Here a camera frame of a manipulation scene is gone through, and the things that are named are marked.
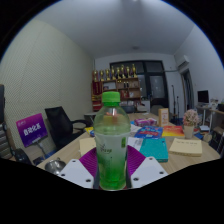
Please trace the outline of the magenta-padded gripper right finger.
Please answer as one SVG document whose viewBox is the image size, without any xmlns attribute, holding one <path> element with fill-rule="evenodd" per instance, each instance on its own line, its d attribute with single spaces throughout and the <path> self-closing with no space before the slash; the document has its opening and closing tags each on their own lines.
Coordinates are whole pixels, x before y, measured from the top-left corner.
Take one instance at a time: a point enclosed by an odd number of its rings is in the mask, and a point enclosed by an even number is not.
<svg viewBox="0 0 224 224">
<path fill-rule="evenodd" d="M 128 147 L 126 169 L 128 188 L 141 188 L 167 175 L 168 173 L 154 157 L 145 157 L 132 146 Z"/>
</svg>

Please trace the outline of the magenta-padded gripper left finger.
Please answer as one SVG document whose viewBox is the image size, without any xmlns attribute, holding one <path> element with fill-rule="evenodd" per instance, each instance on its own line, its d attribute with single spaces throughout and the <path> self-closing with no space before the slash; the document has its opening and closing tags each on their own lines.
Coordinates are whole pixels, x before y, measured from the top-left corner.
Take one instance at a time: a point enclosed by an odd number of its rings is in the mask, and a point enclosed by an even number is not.
<svg viewBox="0 0 224 224">
<path fill-rule="evenodd" d="M 99 171 L 96 149 L 91 149 L 80 159 L 70 160 L 59 176 L 81 187 L 98 189 Z"/>
</svg>

